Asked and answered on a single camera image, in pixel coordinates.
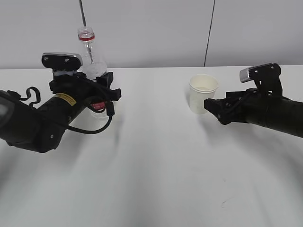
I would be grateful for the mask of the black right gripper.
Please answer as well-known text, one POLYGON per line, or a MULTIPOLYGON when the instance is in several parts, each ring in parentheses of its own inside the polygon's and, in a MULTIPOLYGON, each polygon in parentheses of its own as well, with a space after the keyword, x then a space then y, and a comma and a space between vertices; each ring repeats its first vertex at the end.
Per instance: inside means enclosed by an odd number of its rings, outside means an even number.
POLYGON ((204 108, 223 125, 231 122, 267 125, 267 96, 254 88, 226 92, 224 99, 206 99, 204 108))

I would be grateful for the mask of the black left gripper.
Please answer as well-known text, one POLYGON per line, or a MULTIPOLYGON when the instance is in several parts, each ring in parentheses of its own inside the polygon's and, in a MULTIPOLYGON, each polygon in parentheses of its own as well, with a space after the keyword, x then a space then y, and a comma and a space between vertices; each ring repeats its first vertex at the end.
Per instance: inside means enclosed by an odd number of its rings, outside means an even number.
POLYGON ((80 100, 87 108, 92 111, 104 111, 105 99, 99 91, 100 86, 104 89, 107 100, 118 101, 121 98, 121 89, 111 90, 113 82, 113 72, 106 72, 100 77, 96 77, 96 82, 87 79, 82 72, 76 72, 72 76, 62 75, 54 77, 49 83, 53 94, 65 93, 72 96, 75 100, 80 100))

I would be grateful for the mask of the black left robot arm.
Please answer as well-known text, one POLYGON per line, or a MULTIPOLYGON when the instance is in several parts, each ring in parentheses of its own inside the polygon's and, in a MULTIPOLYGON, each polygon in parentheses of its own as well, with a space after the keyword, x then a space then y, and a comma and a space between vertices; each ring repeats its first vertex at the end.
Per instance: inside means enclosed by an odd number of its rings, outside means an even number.
POLYGON ((111 90, 113 73, 89 80, 82 72, 55 76, 49 83, 54 96, 39 108, 40 92, 36 87, 26 89, 26 98, 17 92, 0 92, 0 138, 9 146, 45 153, 56 149, 66 130, 82 134, 103 132, 115 114, 114 101, 121 98, 121 90, 111 90), (85 109, 95 111, 93 104, 104 103, 100 113, 108 120, 97 130, 84 130, 70 123, 85 109))

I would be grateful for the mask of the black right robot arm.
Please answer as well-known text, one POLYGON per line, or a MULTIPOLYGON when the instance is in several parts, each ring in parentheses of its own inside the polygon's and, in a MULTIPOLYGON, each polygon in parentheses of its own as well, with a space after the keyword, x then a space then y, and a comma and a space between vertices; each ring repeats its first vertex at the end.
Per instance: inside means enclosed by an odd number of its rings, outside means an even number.
POLYGON ((286 97, 262 96, 257 89, 227 92, 224 99, 206 99, 204 108, 218 121, 250 123, 297 137, 303 136, 303 104, 286 97))

